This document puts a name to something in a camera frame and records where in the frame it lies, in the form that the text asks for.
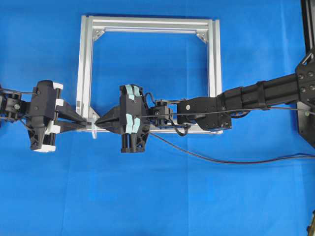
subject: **blue backdrop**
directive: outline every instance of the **blue backdrop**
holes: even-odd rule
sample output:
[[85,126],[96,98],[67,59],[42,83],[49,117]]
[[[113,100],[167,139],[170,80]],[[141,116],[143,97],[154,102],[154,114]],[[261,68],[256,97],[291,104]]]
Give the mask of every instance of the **blue backdrop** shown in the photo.
[[[299,0],[3,0],[1,85],[27,91],[53,80],[75,105],[85,14],[220,19],[223,89],[292,73],[305,54]],[[205,45],[191,35],[106,33],[93,67],[92,106],[100,114],[128,83],[158,99],[206,95]],[[233,125],[222,135],[163,137],[218,159],[315,154],[298,135],[294,112],[252,112]],[[216,165],[154,137],[145,153],[126,155],[119,135],[93,140],[78,132],[59,135],[55,153],[39,154],[20,123],[0,131],[2,236],[303,236],[315,209],[313,161]]]

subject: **white plastic part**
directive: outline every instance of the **white plastic part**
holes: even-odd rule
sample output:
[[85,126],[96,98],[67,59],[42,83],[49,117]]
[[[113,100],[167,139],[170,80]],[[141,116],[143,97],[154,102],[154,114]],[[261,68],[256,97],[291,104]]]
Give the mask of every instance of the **white plastic part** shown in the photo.
[[61,106],[61,107],[63,107],[63,99],[57,98],[57,99],[56,99],[56,106]]
[[51,120],[49,123],[48,123],[48,126],[46,128],[46,131],[45,131],[45,134],[48,135],[50,133],[54,133],[54,134],[59,134],[60,133],[60,129],[61,127],[58,126],[58,125],[54,125],[54,121]]
[[59,84],[59,83],[53,82],[53,86],[54,86],[54,89],[61,89],[61,90],[63,90],[63,84]]
[[91,122],[92,137],[93,137],[93,139],[96,139],[96,138],[97,138],[97,126],[95,125],[96,120],[97,120],[96,115],[93,115],[93,121]]
[[56,146],[43,144],[41,146],[41,149],[37,149],[37,150],[34,150],[34,151],[45,152],[45,153],[52,152],[52,151],[56,151]]

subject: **black arm segment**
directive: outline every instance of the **black arm segment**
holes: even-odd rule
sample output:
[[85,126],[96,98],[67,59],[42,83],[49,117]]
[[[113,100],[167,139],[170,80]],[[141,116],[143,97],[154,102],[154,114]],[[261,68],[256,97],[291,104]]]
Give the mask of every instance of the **black arm segment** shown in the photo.
[[192,113],[178,116],[178,124],[196,122],[202,129],[218,131],[232,128],[232,113],[193,115],[241,109],[262,109],[279,104],[299,101],[311,108],[315,107],[315,62],[314,49],[311,50],[296,68],[296,73],[255,85],[238,87],[225,91],[217,97],[198,97],[177,104],[177,113]]

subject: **wire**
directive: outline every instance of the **wire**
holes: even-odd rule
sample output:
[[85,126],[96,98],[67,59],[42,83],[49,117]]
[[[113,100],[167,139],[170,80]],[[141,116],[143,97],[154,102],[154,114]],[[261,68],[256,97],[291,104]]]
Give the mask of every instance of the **wire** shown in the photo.
[[273,159],[269,159],[269,160],[262,160],[262,161],[226,161],[226,160],[217,160],[217,159],[213,159],[213,158],[208,158],[208,157],[204,157],[201,156],[199,154],[193,153],[191,151],[185,150],[167,140],[165,140],[164,138],[162,138],[161,136],[154,134],[152,132],[150,132],[150,134],[160,140],[162,140],[163,142],[171,145],[173,148],[182,151],[186,154],[189,154],[191,156],[197,157],[199,159],[208,161],[208,162],[212,162],[212,163],[217,163],[217,164],[230,164],[230,165],[256,165],[256,164],[266,164],[266,163],[271,163],[271,162],[276,162],[276,161],[284,161],[284,160],[292,160],[292,159],[315,159],[315,156],[313,155],[303,155],[303,156],[284,156],[284,157],[278,157],[278,158],[273,158]]
[[147,96],[148,96],[148,95],[150,96],[152,103],[155,104],[154,98],[153,98],[153,94],[152,94],[152,93],[150,93],[150,92],[146,93],[146,94],[144,95],[145,99],[147,100]]
[[[299,112],[307,112],[309,114],[315,115],[315,112],[311,112],[304,109],[292,108],[292,107],[268,107],[268,109],[273,110],[292,110]],[[138,118],[149,118],[149,117],[168,117],[168,116],[189,116],[189,115],[207,115],[207,114],[217,114],[217,113],[227,113],[227,112],[242,112],[242,111],[262,111],[261,108],[250,108],[250,109],[233,109],[225,111],[215,111],[215,112],[201,112],[201,113],[170,113],[167,115],[149,115],[149,116],[137,116]]]
[[20,93],[20,94],[37,95],[37,94],[34,93],[34,92],[20,92],[20,91],[8,89],[8,88],[0,88],[0,90],[2,90],[2,91],[7,91],[7,92]]
[[21,119],[18,119],[24,126],[25,128],[30,131],[30,132],[34,132],[34,130],[32,130],[31,128],[29,128]]

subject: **aluminum frame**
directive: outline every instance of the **aluminum frame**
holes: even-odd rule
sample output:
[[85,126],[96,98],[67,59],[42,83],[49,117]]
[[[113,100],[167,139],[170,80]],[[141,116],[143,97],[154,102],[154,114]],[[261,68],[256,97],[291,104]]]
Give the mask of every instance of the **aluminum frame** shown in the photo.
[[[216,97],[222,93],[219,20],[82,16],[76,112],[92,125],[80,131],[92,132],[94,138],[96,132],[107,132],[95,126],[99,115],[91,107],[93,44],[107,31],[195,34],[207,44],[208,96]],[[152,126],[151,132],[175,133],[175,130]],[[193,125],[189,133],[212,132]]]

